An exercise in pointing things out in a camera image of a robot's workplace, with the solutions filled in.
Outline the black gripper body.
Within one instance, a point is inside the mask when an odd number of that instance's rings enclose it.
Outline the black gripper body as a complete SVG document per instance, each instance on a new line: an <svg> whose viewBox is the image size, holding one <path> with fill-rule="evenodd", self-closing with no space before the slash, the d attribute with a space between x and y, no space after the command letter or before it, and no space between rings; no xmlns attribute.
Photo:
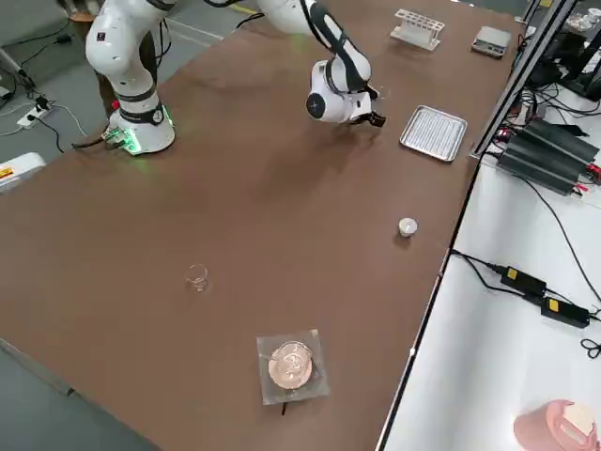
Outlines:
<svg viewBox="0 0 601 451"><path fill-rule="evenodd" d="M360 113L357 115L353 115L349 119L350 125L359 125L364 122L369 123L373 127L383 127L386 122L386 117L380 115L377 112L369 111L367 113Z"/></svg>

